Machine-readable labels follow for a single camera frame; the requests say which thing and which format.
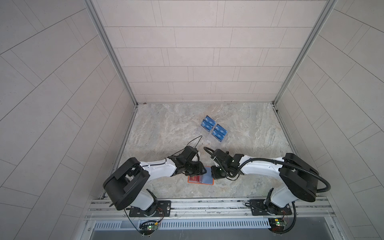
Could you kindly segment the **orange card holder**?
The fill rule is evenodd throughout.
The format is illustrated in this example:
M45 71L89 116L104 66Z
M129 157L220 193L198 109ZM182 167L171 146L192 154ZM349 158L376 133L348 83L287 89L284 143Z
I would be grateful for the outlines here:
M200 176L200 183L198 183L198 184L213 186L214 185L214 179L212 177L211 167L205 166L205 169L207 172L204 175L199 175Z

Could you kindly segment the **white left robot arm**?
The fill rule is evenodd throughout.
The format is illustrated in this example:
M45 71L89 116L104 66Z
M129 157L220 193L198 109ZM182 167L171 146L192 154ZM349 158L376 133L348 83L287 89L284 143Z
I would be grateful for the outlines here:
M179 174L200 176L207 173L196 148L186 146L179 155L171 155L164 160L140 162L135 157L126 160L103 183L103 188L120 211L127 207L138 208L151 216L158 208L156 196L143 188L148 181Z

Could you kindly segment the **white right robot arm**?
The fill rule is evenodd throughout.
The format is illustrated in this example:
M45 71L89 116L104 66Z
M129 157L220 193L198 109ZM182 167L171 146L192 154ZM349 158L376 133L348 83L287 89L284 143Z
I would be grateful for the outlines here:
M263 175L283 181L268 192L261 211L279 215L283 208L296 200L314 202L317 193L331 189L330 183L319 175L313 167L293 153L282 158L253 158L243 154L230 156L229 152L204 147L215 165L211 167L215 180L227 178L236 180L240 175Z

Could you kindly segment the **right card stack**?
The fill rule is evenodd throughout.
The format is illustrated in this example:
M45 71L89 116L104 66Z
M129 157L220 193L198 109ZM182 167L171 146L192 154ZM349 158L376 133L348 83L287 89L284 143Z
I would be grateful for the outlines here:
M216 124L210 132L210 137L217 145L222 145L227 141L228 131L220 124Z

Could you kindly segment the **card stack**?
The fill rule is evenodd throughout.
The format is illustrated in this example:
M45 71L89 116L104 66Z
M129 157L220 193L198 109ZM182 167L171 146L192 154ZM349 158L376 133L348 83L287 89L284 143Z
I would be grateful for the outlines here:
M207 132L207 135L208 135L212 133L216 124L217 123L215 120L213 120L211 117L206 115L201 122L201 127Z
M217 145L222 145L227 141L228 131L220 124L216 124L210 132L210 137Z

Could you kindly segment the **left card stack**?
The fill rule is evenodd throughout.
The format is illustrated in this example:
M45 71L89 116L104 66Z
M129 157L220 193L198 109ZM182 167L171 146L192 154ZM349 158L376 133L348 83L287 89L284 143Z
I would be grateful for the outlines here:
M216 124L217 123L215 120L213 120L211 117L206 115L201 122L201 127L207 132L207 135L208 135L212 133Z

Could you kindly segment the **left green circuit board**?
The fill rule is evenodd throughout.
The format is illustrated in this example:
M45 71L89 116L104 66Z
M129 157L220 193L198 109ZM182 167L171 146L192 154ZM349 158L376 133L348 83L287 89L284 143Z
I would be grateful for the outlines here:
M143 236L149 236L153 234L159 228L159 226L160 226L160 222L158 221L154 221L154 220L146 221L139 225L139 232Z

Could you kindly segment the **green circuit board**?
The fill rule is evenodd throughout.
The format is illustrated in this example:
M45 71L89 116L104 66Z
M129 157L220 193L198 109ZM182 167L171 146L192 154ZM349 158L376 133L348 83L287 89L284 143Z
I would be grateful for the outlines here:
M160 222L158 221L154 221L154 220L146 221L139 225L139 232L143 236L149 236L153 234L159 228L159 226L160 226Z
M268 219L270 228L269 230L273 233L283 232L287 223L282 218L269 218Z

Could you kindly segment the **right green circuit board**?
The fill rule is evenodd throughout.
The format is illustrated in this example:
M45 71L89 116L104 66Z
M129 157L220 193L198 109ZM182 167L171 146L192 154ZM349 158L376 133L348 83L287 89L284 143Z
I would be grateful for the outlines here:
M269 218L268 219L270 228L269 230L273 233L283 232L287 223L282 218Z

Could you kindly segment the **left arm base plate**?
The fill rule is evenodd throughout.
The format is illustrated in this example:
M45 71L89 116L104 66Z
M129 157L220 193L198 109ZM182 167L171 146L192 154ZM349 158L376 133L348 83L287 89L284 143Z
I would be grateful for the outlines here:
M147 210L132 207L130 209L130 218L159 218L169 217L171 210L171 201L155 201Z

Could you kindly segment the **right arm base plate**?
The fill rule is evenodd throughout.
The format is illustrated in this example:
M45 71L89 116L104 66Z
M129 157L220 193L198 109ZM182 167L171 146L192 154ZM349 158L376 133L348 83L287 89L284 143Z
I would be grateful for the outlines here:
M290 205L280 208L274 204L266 205L264 201L262 199L249 200L245 206L251 209L253 216L290 216L293 214Z

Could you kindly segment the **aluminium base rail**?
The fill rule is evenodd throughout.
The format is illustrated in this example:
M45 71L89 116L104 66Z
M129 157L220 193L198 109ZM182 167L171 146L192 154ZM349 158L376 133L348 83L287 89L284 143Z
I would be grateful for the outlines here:
M158 204L165 212L165 219L242 219L242 218L273 218L274 215L246 206L246 203L254 199L262 203L261 197L253 198L194 198L194 199L159 199ZM130 212L118 211L109 198L92 200L85 212L85 220L124 220ZM331 204L327 197L318 197L313 203L296 201L297 217L334 217Z

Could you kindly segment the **aluminium corner post left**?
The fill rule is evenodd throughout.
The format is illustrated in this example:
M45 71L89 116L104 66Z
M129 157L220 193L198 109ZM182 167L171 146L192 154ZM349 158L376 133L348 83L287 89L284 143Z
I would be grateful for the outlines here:
M125 73L121 67L121 64L119 63L117 55L116 55L114 48L113 48L113 46L112 46L112 44L108 38L107 32L106 32L106 30L105 30L105 28L101 22L101 19L100 19L99 15L96 11L96 8L95 8L93 1L85 0L84 4L85 4L87 11L89 12L89 15L90 15L90 18L91 18L93 24L95 25L95 28L96 28L96 30L97 30L100 38L101 38L101 41L102 41L104 47L106 48L106 51L107 51L107 53L108 53L108 55L112 61L114 68L116 69L120 79L122 80L125 88L127 89L129 96L134 103L135 108L137 108L139 104L138 104L138 102L134 96L134 93L133 93L133 91L129 85L129 82L128 82L126 75L125 75Z

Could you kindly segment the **aluminium corner post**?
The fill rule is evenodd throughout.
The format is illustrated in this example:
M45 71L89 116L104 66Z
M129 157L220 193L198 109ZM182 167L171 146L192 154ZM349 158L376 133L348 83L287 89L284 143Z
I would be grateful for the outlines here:
M96 11L96 8L95 8L93 1L85 0L84 4L85 4L87 11L89 12L89 15L90 15L90 18L91 18L93 24L95 25L95 28L96 28L96 30L97 30L100 38L101 38L101 41L102 41L104 47L106 48L106 51L107 51L107 53L108 53L108 55L112 61L114 68L116 69L120 79L122 80L125 88L127 89L129 96L134 103L135 108L137 108L139 104L138 104L138 102L134 96L134 93L133 93L133 91L129 85L129 82L128 82L126 75L125 75L125 73L121 67L121 64L119 63L117 55L116 55L114 48L113 48L113 46L112 46L112 44L108 38L107 32L106 32L106 30L105 30L105 28L101 22L101 19L100 19L99 15Z
M300 65L302 64L304 58L308 54L310 48L312 47L313 43L315 42L317 36L319 35L320 31L322 30L324 24L326 23L327 19L329 18L332 10L334 9L337 0L328 0L326 1L326 4L323 8L323 10L320 12L320 15L315 22L314 27L312 28L307 40L305 41L304 46L302 47L298 57L296 58L293 66L291 67L285 81L283 82L276 98L272 101L273 106L276 108L278 102L282 98L284 92L288 88L290 82L293 80L297 70L299 69Z

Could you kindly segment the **aluminium corner post right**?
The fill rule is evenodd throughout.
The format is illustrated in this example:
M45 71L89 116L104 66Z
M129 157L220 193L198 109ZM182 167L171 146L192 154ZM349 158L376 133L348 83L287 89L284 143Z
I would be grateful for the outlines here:
M302 64L304 58L308 54L310 48L312 47L313 43L315 42L317 36L319 35L320 31L322 30L324 24L326 23L327 19L329 18L332 10L334 9L337 0L328 0L326 1L326 4L323 8L323 10L320 12L320 15L315 22L314 27L312 28L307 40L305 41L304 46L302 47L298 57L296 58L293 66L291 67L285 81L283 82L276 98L272 101L273 106L276 108L278 102L282 98L284 92L288 88L290 82L293 80L297 70L299 69L300 65Z

